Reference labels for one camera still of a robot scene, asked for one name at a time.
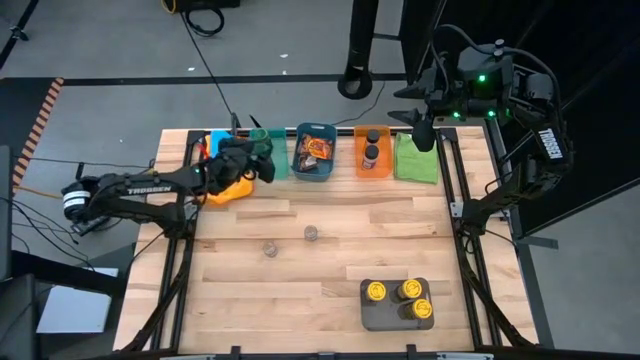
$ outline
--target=orange plastic basket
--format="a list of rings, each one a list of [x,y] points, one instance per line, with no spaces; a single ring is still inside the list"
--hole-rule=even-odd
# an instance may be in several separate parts
[[[377,146],[379,150],[378,160],[373,169],[363,169],[362,160],[367,144],[367,132],[378,130],[380,140]],[[393,172],[393,153],[391,150],[391,129],[381,125],[363,125],[353,128],[356,150],[356,176],[361,178],[385,178]]]

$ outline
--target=gray floor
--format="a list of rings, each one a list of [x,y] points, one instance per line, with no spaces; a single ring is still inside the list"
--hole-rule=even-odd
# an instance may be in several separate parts
[[[220,36],[198,43],[216,75],[341,73],[350,6],[343,0],[243,0],[240,8],[225,11],[227,26]],[[377,30],[396,33],[401,2],[381,1],[380,8]],[[164,13],[157,1],[41,1],[26,30],[32,40],[18,43],[0,76],[206,75],[180,19]],[[373,71],[403,71],[398,43],[376,40],[373,49]],[[375,84],[373,95],[381,86]],[[391,96],[402,86],[386,83],[377,107],[359,123],[391,123],[387,111],[419,106]],[[346,100],[334,83],[223,85],[223,90],[244,124],[252,114],[264,126],[334,122],[359,114],[374,99]],[[210,85],[65,87],[35,156],[145,165],[155,155],[161,129],[228,123],[219,94]],[[34,161],[23,184],[58,192],[73,180],[74,171],[71,165]],[[64,220],[58,201],[24,192],[18,200]],[[634,304],[640,293],[634,276],[640,268],[635,236],[640,222],[634,211],[639,200],[640,190],[633,189],[538,234],[560,241],[559,251],[533,250],[557,347],[640,353],[640,313]],[[77,263],[30,229],[16,228],[16,234],[30,239],[38,255]],[[113,254],[128,248],[136,234],[137,226],[125,222],[82,238],[78,249],[91,258]],[[126,263],[123,258],[114,266]],[[96,343],[109,341],[112,334],[91,338],[58,356],[90,355],[87,351]]]

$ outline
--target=black tray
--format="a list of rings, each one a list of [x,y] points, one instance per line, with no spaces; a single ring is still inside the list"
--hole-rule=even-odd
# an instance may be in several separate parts
[[[431,306],[431,292],[429,283],[423,278],[416,278],[422,285],[422,295],[418,299],[427,299]],[[367,287],[374,281],[381,282],[387,288],[387,296],[382,301],[370,301],[367,298]],[[362,326],[369,331],[401,331],[401,330],[429,330],[435,324],[435,309],[427,319],[408,320],[400,317],[405,305],[412,300],[401,300],[396,294],[396,288],[405,280],[369,280],[360,283],[360,309]]]

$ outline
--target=yellow lid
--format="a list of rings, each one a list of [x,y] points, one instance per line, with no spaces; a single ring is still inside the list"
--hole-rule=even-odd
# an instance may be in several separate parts
[[[411,299],[415,299],[422,294],[422,285],[418,280],[409,279],[402,284],[402,292]]]
[[[367,287],[367,296],[370,300],[380,301],[387,295],[387,288],[379,281],[374,281]]]
[[[425,299],[418,299],[414,301],[411,309],[413,310],[413,315],[418,319],[426,319],[431,316],[431,313],[433,313],[431,303]]]

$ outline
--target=wooden table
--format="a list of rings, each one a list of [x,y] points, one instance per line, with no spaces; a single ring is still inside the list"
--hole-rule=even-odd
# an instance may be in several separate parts
[[[159,171],[180,167],[187,132],[163,131]],[[471,194],[482,197],[484,185],[495,178],[483,130],[458,128],[458,135]],[[290,141],[290,157],[293,147]],[[473,348],[442,179],[438,185],[393,176],[359,179],[354,156],[353,139],[340,137],[327,182],[293,175],[273,184],[256,182],[251,197],[203,210],[180,353],[229,353],[232,345],[242,346],[243,353],[402,352],[407,344],[416,344],[418,351]],[[459,198],[450,153],[448,158]],[[170,200],[166,195],[153,199]],[[317,242],[304,240],[307,225],[318,228]],[[487,228],[510,237],[507,224],[497,219]],[[155,225],[142,226],[136,251],[159,232]],[[264,255],[267,240],[277,245],[277,257]],[[512,245],[490,234],[481,241],[493,298],[520,332],[536,341]],[[166,239],[156,241],[133,264],[115,349],[133,338],[156,306],[166,249]],[[430,282],[434,328],[366,331],[360,321],[360,281],[412,277]],[[485,312],[476,303],[488,344]],[[167,314],[163,346],[168,346],[172,309]]]

